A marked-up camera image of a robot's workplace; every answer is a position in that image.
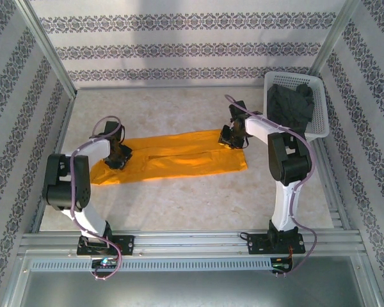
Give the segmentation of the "yellow t-shirt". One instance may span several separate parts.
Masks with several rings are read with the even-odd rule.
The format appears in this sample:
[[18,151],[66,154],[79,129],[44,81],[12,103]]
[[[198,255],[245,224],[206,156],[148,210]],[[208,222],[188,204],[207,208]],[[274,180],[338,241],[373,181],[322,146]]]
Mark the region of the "yellow t-shirt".
[[122,169],[110,169],[104,161],[90,172],[94,185],[116,185],[162,178],[199,177],[245,171],[244,151],[218,143],[219,130],[126,139],[132,157]]

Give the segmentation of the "dark grey t-shirt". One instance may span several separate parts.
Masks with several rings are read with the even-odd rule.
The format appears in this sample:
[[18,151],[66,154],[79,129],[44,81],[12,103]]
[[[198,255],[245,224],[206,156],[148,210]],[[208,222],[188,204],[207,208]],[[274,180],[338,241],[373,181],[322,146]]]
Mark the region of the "dark grey t-shirt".
[[307,84],[295,90],[273,84],[267,91],[267,118],[272,122],[304,133],[313,112],[313,91]]

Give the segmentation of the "white perforated plastic basket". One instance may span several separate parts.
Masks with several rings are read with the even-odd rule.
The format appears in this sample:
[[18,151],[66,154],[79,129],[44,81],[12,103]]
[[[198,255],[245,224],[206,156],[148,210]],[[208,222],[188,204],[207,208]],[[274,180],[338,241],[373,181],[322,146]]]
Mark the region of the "white perforated plastic basket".
[[291,90],[295,90],[297,86],[301,84],[306,84],[310,87],[314,99],[314,112],[312,121],[307,124],[305,137],[308,142],[311,142],[317,138],[325,138],[329,134],[326,96],[323,82],[320,78],[292,72],[267,72],[264,76],[264,115],[267,115],[268,109],[268,90],[274,84],[281,85]]

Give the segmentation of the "left controller circuit board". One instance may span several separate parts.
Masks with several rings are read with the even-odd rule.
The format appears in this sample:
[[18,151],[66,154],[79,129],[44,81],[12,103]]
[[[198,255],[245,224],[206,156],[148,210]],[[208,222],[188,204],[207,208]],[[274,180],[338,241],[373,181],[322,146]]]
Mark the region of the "left controller circuit board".
[[92,269],[115,269],[117,265],[116,258],[100,258],[92,261]]

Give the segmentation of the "controller circuit board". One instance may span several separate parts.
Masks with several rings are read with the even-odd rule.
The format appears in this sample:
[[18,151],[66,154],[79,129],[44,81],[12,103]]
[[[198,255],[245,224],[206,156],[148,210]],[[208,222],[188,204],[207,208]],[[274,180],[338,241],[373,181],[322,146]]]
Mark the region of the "controller circuit board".
[[292,270],[292,258],[271,258],[271,266],[274,273],[288,273]]
[[115,269],[117,265],[116,258],[100,258],[92,261],[92,269]]

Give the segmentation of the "right controller circuit board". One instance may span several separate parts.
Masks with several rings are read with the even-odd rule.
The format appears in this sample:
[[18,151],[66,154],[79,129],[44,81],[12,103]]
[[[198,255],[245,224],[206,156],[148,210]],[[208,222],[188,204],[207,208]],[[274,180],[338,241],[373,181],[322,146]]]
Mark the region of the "right controller circuit board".
[[292,258],[271,258],[271,266],[274,273],[288,273],[292,270]]

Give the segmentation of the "grey metal sheet panel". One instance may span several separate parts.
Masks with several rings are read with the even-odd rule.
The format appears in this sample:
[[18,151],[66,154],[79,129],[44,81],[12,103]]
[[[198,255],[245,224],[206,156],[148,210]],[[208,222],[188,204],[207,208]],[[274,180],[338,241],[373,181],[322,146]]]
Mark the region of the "grey metal sheet panel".
[[33,260],[66,258],[17,260],[0,307],[384,307],[362,255],[312,257],[289,274],[118,272],[98,281],[88,271],[29,270]]

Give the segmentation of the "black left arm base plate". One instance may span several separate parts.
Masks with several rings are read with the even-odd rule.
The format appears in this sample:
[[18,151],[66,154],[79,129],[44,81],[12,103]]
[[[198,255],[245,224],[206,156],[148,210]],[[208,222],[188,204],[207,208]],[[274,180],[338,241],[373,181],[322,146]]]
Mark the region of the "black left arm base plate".
[[[134,236],[132,235],[113,235],[109,239],[116,245],[123,256],[131,256],[134,248]],[[117,256],[118,251],[111,245],[99,239],[80,236],[77,245],[77,255],[79,256]]]

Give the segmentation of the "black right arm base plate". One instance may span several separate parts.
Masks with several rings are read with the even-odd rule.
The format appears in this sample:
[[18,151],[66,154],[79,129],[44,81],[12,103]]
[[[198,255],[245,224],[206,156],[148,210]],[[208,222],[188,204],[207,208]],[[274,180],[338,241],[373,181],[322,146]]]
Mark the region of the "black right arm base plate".
[[277,255],[289,254],[292,251],[295,255],[305,254],[305,245],[301,234],[280,235],[270,238],[268,234],[249,234],[248,252],[250,255]]

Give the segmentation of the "aluminium mounting rail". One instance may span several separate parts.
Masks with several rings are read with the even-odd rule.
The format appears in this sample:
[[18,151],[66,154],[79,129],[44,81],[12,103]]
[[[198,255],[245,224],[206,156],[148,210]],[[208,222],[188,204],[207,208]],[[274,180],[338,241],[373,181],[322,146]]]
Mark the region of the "aluminium mounting rail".
[[[340,228],[317,230],[317,244],[312,256],[349,256],[365,253],[366,248],[358,230]],[[18,255],[75,255],[79,231],[44,231],[22,236]],[[209,256],[248,257],[246,241],[239,231],[135,232],[121,231],[119,235],[134,236],[135,257],[204,258]]]

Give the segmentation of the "aluminium frame post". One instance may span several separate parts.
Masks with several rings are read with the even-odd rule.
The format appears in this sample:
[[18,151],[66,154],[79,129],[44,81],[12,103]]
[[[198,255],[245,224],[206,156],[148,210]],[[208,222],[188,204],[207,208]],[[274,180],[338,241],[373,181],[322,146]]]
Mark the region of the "aluminium frame post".
[[42,50],[44,56],[51,64],[52,69],[57,75],[57,78],[66,89],[68,96],[70,98],[75,98],[77,90],[29,0],[13,0],[13,2],[23,16],[27,27],[35,37],[35,40]]
[[352,18],[355,10],[360,4],[361,0],[345,0],[338,16],[336,17],[333,25],[325,38],[321,49],[317,53],[316,59],[308,70],[308,75],[318,76],[320,71],[323,69],[326,60],[332,53],[332,50],[340,38],[342,32],[347,26],[349,20]]

